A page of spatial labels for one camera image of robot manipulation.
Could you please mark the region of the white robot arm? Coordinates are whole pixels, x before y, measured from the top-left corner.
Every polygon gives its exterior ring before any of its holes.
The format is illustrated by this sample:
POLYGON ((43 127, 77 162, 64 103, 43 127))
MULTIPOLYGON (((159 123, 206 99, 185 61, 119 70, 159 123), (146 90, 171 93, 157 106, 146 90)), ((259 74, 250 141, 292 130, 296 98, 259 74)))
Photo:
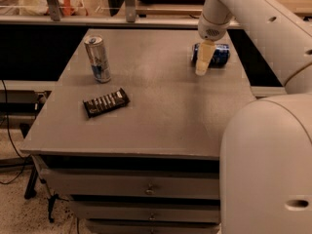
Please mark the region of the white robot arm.
POLYGON ((276 0, 206 0, 198 30, 236 19, 283 85, 227 125, 219 158, 221 234, 312 234, 311 27, 276 0))

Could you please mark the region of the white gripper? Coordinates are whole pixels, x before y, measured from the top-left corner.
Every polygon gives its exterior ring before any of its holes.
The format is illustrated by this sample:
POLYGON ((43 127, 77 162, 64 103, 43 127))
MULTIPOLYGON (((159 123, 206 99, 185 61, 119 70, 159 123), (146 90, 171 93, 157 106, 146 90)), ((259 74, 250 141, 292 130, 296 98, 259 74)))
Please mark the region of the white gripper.
POLYGON ((198 33, 203 41, 199 44, 195 73, 204 76, 215 52, 215 41, 226 33, 232 20, 231 13, 202 13, 198 22, 198 33))

